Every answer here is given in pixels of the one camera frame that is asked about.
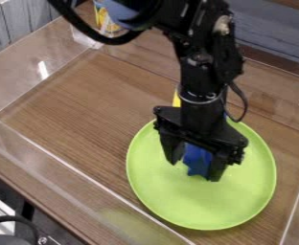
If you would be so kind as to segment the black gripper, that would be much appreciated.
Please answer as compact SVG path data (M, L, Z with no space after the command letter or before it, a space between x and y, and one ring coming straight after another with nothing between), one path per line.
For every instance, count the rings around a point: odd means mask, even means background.
M219 182L229 165L241 164L249 140L227 122L226 92L194 98L181 96L182 106L156 106L155 129L161 135L167 161L175 165L186 153L186 144L213 154L209 180Z

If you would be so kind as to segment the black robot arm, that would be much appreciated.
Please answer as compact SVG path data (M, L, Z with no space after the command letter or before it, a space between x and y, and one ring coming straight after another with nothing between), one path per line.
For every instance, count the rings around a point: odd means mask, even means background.
M181 64L181 105L154 108L165 157L171 164L183 161L190 174L218 182L226 169L243 161L249 146L230 125L242 120L226 109L227 92L245 95L235 84L245 59L226 0L104 0L112 22L126 30L115 37L95 30L64 0L48 2L76 29L106 45L123 45L151 28L163 32Z

